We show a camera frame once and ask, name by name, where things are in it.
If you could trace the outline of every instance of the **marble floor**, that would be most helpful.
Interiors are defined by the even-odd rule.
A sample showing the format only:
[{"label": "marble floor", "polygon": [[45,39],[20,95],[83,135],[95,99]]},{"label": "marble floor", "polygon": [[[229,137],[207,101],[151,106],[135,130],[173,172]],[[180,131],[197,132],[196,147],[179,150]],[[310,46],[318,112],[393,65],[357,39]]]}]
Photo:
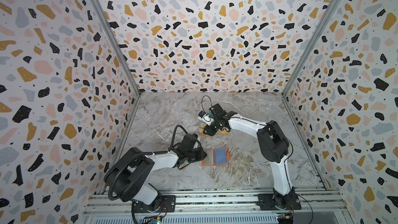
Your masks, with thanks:
[{"label": "marble floor", "polygon": [[[293,143],[294,152],[288,162],[290,178],[295,187],[322,186],[319,177],[303,149],[282,102],[276,93],[143,93],[123,154],[132,147],[142,151],[166,150],[175,125],[182,125],[189,133],[199,132],[197,115],[204,95],[212,103],[219,103],[226,111],[235,111],[257,121],[278,122]],[[205,110],[210,107],[207,97]],[[182,140],[178,129],[175,143]],[[147,182],[159,190],[166,189],[244,189],[272,188],[273,178],[269,162],[261,155],[257,139],[231,130],[228,136],[200,137],[204,148],[227,147],[231,159],[226,166],[206,166],[192,163],[182,170],[160,169],[151,172]]]}]

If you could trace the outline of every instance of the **black cable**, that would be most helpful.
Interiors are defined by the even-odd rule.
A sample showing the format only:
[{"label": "black cable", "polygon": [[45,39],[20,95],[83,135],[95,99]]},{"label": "black cable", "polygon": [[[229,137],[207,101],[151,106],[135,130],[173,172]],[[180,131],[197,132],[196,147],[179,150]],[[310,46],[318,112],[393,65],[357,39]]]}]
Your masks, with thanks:
[{"label": "black cable", "polygon": [[311,204],[304,197],[302,197],[301,195],[298,195],[298,196],[303,198],[304,201],[306,201],[308,203],[308,205],[310,206],[310,208],[311,208],[312,217],[311,217],[310,222],[308,223],[308,224],[311,224],[312,220],[314,219],[314,211],[312,210]]},{"label": "black cable", "polygon": [[205,109],[203,108],[203,98],[205,98],[205,97],[209,98],[209,100],[210,100],[210,105],[213,106],[213,104],[212,104],[212,102],[211,102],[211,98],[210,98],[209,96],[207,96],[207,95],[203,96],[203,97],[202,97],[202,110],[203,110],[203,112],[206,112]]},{"label": "black cable", "polygon": [[179,124],[176,125],[176,127],[174,127],[172,142],[170,143],[170,147],[169,147],[168,151],[171,151],[172,148],[173,148],[173,146],[174,146],[174,138],[176,137],[176,132],[177,132],[177,128],[178,128],[178,127],[180,127],[180,128],[185,132],[185,134],[188,134],[188,132],[185,130],[184,127],[180,126]]}]

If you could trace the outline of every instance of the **metal frame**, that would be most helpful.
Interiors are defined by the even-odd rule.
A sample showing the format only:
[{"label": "metal frame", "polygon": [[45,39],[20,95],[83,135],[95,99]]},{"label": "metal frame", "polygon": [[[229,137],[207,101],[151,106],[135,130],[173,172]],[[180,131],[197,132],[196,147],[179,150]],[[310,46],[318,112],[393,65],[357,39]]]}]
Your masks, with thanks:
[{"label": "metal frame", "polygon": [[319,22],[318,26],[316,27],[314,34],[312,35],[310,42],[308,43],[307,47],[305,48],[300,60],[296,64],[295,69],[293,70],[289,81],[287,82],[285,88],[283,89],[283,96],[286,97],[286,95],[289,93],[290,88],[294,85],[296,78],[299,76],[302,67],[304,64],[307,62],[308,58],[310,57],[312,50],[314,49],[316,43],[319,40],[319,37],[327,27],[327,24],[335,11],[337,10],[339,3],[341,0],[331,0],[328,8],[325,11],[325,14],[323,15],[321,21]]},{"label": "metal frame", "polygon": [[[273,193],[272,189],[234,189],[234,190],[192,190],[192,191],[161,191],[163,195],[176,196],[175,212],[168,216],[198,215],[198,214],[258,214],[283,213],[286,211],[261,211],[256,205],[258,194]],[[314,212],[334,212],[340,223],[347,223],[348,210],[338,191],[324,189],[297,188],[296,193],[303,196]],[[311,212],[307,202],[300,197],[301,210],[296,212]],[[105,195],[91,195],[83,217],[92,219],[105,216],[131,216],[132,202],[121,200],[110,201]],[[136,214],[137,218],[147,214]]]},{"label": "metal frame", "polygon": [[105,18],[105,14],[104,14],[104,11],[102,10],[100,2],[98,0],[88,0],[88,1],[90,2],[92,8],[94,9],[94,12],[98,18],[98,21],[101,24],[111,47],[113,48],[113,50],[116,53],[116,57],[119,60],[119,64],[122,66],[122,69],[123,69],[127,79],[129,80],[130,87],[132,88],[132,91],[134,92],[136,97],[139,97],[140,91],[138,90],[138,87],[137,87],[137,84],[135,83],[134,77],[132,76],[132,74],[130,72],[129,66],[127,65],[127,63],[124,59],[123,53],[122,53],[121,49],[119,48],[119,44],[117,43],[117,40],[112,33],[109,23]]}]

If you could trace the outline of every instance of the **pink speck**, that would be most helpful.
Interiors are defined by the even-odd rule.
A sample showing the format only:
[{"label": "pink speck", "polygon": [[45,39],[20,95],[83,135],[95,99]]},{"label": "pink speck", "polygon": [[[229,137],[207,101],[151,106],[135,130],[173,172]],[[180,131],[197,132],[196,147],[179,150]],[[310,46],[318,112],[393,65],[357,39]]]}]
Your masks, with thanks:
[{"label": "pink speck", "polygon": [[46,113],[47,113],[50,117],[52,117],[52,118],[57,117],[57,116],[55,115],[55,107],[54,107],[53,104],[48,104],[48,105],[47,105]]},{"label": "pink speck", "polygon": [[32,157],[34,157],[34,156],[35,156],[34,154],[31,154],[31,155],[25,157],[25,159],[23,160],[23,162],[24,162],[24,163],[29,162],[29,160],[32,159]]},{"label": "pink speck", "polygon": [[50,159],[55,163],[61,162],[61,157],[59,156],[59,146],[57,144],[54,144],[52,146],[52,149],[50,151]]},{"label": "pink speck", "polygon": [[32,31],[29,28],[24,31],[24,34],[25,34],[26,37],[32,37],[33,36],[33,33],[32,33]]}]

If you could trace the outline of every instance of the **terrazzo wall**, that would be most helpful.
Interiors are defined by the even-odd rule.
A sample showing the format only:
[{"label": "terrazzo wall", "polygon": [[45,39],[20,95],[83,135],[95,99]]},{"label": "terrazzo wall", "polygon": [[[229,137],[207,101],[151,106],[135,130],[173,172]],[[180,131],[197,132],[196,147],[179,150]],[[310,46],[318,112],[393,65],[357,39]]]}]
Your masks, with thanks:
[{"label": "terrazzo wall", "polygon": [[330,0],[99,0],[141,91],[281,91]]},{"label": "terrazzo wall", "polygon": [[77,223],[132,112],[87,0],[0,0],[0,223]]},{"label": "terrazzo wall", "polygon": [[396,0],[342,0],[287,99],[356,223],[398,222]]}]

